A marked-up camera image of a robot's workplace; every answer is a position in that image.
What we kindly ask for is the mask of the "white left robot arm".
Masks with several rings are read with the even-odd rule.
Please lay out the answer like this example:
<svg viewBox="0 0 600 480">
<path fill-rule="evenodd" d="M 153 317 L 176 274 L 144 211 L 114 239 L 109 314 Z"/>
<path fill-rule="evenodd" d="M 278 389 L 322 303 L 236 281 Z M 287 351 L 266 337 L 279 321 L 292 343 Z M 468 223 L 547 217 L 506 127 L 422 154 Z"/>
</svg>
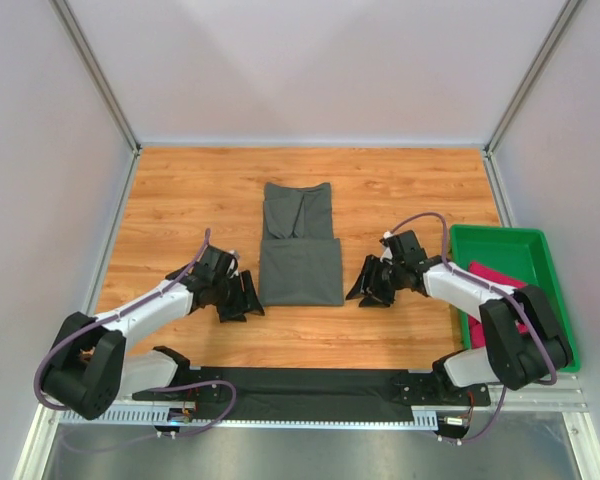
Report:
<svg viewBox="0 0 600 480">
<path fill-rule="evenodd" d="M 196 386 L 184 355 L 165 346 L 143 355 L 129 352 L 163 326 L 208 306 L 222 322 L 264 312 L 237 254 L 203 245 L 189 264 L 135 300 L 96 316 L 66 317 L 36 370 L 36 397 L 50 409 L 71 410 L 86 420 L 140 392 L 183 399 Z"/>
</svg>

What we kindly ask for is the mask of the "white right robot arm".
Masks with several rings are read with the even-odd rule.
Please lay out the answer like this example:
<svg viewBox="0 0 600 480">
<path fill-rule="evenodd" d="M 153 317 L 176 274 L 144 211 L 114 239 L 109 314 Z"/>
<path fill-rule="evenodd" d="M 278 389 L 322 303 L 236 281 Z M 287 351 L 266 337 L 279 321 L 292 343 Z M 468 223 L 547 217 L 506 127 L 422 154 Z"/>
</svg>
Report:
<svg viewBox="0 0 600 480">
<path fill-rule="evenodd" d="M 450 404 L 467 387 L 499 383 L 519 390 L 532 383 L 553 384 L 574 359 L 568 336 L 548 296 L 538 286 L 515 288 L 472 274 L 446 256 L 427 255 L 416 234 L 386 233 L 381 256 L 365 258 L 347 293 L 360 307 L 388 308 L 400 290 L 441 300 L 476 319 L 485 344 L 439 359 L 430 390 Z"/>
</svg>

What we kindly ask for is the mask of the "grey t-shirt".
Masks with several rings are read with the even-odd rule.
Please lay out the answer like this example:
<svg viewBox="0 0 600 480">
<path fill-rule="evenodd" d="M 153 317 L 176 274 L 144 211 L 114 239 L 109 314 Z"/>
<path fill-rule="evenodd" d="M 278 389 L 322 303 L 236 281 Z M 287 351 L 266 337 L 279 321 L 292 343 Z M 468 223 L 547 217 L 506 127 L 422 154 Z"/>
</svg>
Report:
<svg viewBox="0 0 600 480">
<path fill-rule="evenodd" d="M 341 241 L 329 183 L 264 187 L 259 295 L 269 306 L 344 304 Z"/>
</svg>

